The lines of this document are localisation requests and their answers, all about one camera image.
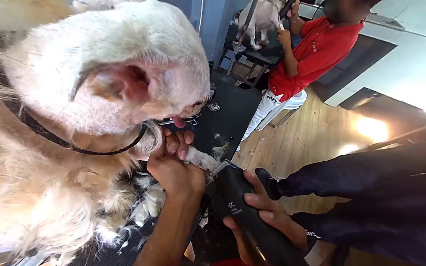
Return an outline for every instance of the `black leash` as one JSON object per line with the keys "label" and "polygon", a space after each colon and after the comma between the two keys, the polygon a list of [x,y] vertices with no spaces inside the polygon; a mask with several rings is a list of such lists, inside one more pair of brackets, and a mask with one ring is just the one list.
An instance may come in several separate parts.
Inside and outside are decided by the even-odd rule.
{"label": "black leash", "polygon": [[[5,85],[8,88],[11,88],[11,85],[9,84],[8,77],[4,73],[4,70],[2,67],[0,67],[0,84]],[[20,119],[22,123],[24,123],[28,128],[30,128],[34,133],[43,136],[44,138],[50,140],[51,142],[57,143],[62,147],[72,149],[76,152],[83,153],[83,154],[90,154],[90,155],[114,155],[119,154],[122,152],[125,152],[129,150],[130,148],[133,148],[144,136],[144,133],[147,130],[147,125],[145,122],[142,123],[141,132],[139,132],[139,135],[136,137],[136,139],[129,144],[127,147],[124,147],[120,150],[111,151],[111,152],[96,152],[91,150],[85,150],[82,148],[79,148],[71,143],[66,142],[65,140],[57,137],[54,133],[47,130],[43,125],[39,124],[36,119],[34,119],[23,107],[22,102],[20,99],[9,99],[4,100],[4,104],[6,107],[11,110],[13,114],[17,118]]]}

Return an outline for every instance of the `table leg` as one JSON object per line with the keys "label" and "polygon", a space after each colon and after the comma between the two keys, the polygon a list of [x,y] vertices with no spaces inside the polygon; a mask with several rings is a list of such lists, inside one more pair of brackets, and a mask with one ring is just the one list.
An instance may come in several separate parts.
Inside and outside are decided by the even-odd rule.
{"label": "table leg", "polygon": [[246,76],[246,80],[248,80],[248,79],[251,78],[252,71],[254,71],[254,69],[256,68],[256,66],[257,66],[257,62],[254,62],[254,64],[252,65],[251,69],[249,69],[249,72],[248,72],[248,74]]}
{"label": "table leg", "polygon": [[294,110],[290,110],[287,115],[285,115],[284,117],[282,117],[282,119],[274,125],[274,128],[278,128],[280,127],[283,123],[285,123],[287,121],[287,119],[289,119],[294,112],[297,112],[298,109],[294,109]]}
{"label": "table leg", "polygon": [[234,67],[234,62],[236,61],[236,56],[233,56],[231,58],[231,63],[230,63],[230,67],[228,68],[228,73],[226,74],[227,76],[229,76],[231,74],[231,71],[233,70]]}
{"label": "table leg", "polygon": [[262,75],[266,72],[268,66],[269,65],[267,65],[267,64],[264,64],[262,66],[261,71],[259,71],[259,75],[257,76],[257,78],[254,81],[254,83],[252,83],[251,88],[255,88],[256,87],[256,85],[259,82],[259,80],[261,79]]}
{"label": "table leg", "polygon": [[223,47],[223,54],[221,55],[220,62],[218,63],[218,65],[216,65],[215,70],[218,70],[218,67],[221,67],[221,63],[223,63],[223,59],[226,56],[226,54],[228,53],[228,50],[229,50],[228,48]]}

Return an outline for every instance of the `dog's head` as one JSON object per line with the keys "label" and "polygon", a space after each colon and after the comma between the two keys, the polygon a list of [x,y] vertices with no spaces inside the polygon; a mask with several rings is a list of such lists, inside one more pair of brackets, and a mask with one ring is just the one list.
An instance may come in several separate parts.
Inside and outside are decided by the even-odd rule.
{"label": "dog's head", "polygon": [[145,120],[198,113],[209,94],[198,34],[156,0],[34,28],[6,55],[24,103],[72,132],[123,135]]}

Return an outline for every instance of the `person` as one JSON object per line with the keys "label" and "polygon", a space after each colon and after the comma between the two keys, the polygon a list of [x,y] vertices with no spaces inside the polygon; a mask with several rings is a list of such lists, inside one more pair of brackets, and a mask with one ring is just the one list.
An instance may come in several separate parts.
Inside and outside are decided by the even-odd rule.
{"label": "person", "polygon": [[355,45],[364,19],[381,0],[327,0],[325,16],[305,22],[299,18],[300,1],[287,13],[290,32],[302,37],[292,49],[290,32],[277,29],[284,59],[257,83],[268,86],[241,141],[244,141],[276,106],[300,93],[336,66]]}
{"label": "person", "polygon": [[352,199],[321,215],[292,216],[321,240],[426,266],[426,144],[342,155],[278,182],[262,168],[256,173],[273,200]]}
{"label": "person", "polygon": [[[193,143],[193,133],[186,131],[173,134],[165,130],[162,138],[162,146],[151,154],[147,169],[164,187],[167,196],[154,232],[134,266],[179,265],[190,226],[205,190],[205,173],[192,164],[185,165],[176,159],[176,155],[187,151],[189,144]],[[306,249],[305,229],[293,222],[278,202],[267,196],[254,174],[245,171],[244,177],[256,192],[245,194],[245,201],[260,210],[263,221],[284,233],[298,248]],[[224,224],[234,233],[242,261],[248,266],[254,266],[239,226],[231,217],[226,217]]]}

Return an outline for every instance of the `dog's fur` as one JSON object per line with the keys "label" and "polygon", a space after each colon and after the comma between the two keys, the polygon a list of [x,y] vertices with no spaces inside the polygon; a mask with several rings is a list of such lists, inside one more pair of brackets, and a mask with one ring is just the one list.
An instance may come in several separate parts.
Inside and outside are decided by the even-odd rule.
{"label": "dog's fur", "polygon": [[[0,0],[0,66],[11,84],[0,84],[0,242],[20,254],[62,254],[63,264],[96,232],[112,243],[126,224],[135,190],[118,173],[159,147],[152,119],[200,110],[208,62],[190,22],[167,3],[10,2]],[[69,13],[76,15],[57,21]],[[88,150],[126,147],[143,121],[148,130],[128,152],[84,155],[29,130],[2,102],[14,97],[39,123]],[[138,202],[131,217],[139,226],[165,198],[158,184],[145,189],[151,202]]]}
{"label": "dog's fur", "polygon": [[[285,0],[258,0],[254,13],[251,17],[251,22],[246,30],[246,34],[250,38],[251,47],[254,50],[262,48],[261,45],[268,45],[267,32],[275,28],[284,29],[281,21],[279,21],[279,11],[285,4]],[[240,38],[244,32],[244,24],[248,17],[249,10],[251,9],[252,1],[241,12],[238,19],[238,35]],[[256,32],[261,33],[261,40],[256,44]]]}

